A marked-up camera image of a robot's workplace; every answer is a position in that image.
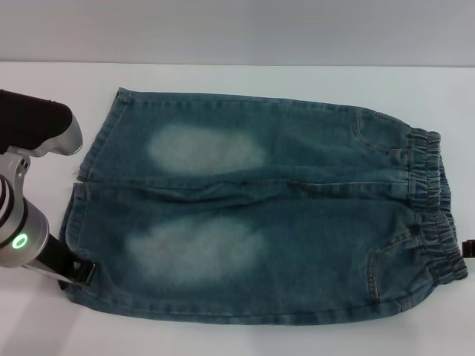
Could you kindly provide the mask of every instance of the white background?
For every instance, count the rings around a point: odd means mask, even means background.
[[[442,134],[459,239],[474,238],[475,68],[208,67],[0,63],[0,88],[68,105],[76,155],[33,159],[25,195],[57,234],[76,172],[119,86],[358,105]],[[0,268],[0,355],[472,355],[475,268],[395,317],[334,326],[219,326],[119,317],[70,303],[53,280]]]
[[[475,66],[474,0],[1,0],[0,61]]]

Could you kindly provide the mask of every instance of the white table surface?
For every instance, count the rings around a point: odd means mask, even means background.
[[[0,88],[68,105],[75,156],[33,159],[25,195],[57,234],[76,172],[119,86],[358,105],[442,134],[459,239],[475,231],[475,68],[0,63]],[[475,268],[395,317],[333,326],[219,326],[120,317],[70,303],[54,280],[0,268],[0,355],[472,355]]]

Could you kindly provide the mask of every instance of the green led light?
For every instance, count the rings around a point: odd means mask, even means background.
[[[15,250],[18,250],[19,248],[22,248],[25,246],[28,242],[28,235],[26,234],[20,234],[15,239],[13,240],[12,247]]]

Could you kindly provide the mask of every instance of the gray wall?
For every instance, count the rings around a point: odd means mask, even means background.
[[[0,60],[475,66],[475,0],[0,0]]]

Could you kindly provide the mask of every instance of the denim pants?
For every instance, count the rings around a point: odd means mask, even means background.
[[[60,236],[67,296],[131,317],[327,324],[467,276],[440,135],[365,108],[119,89]]]

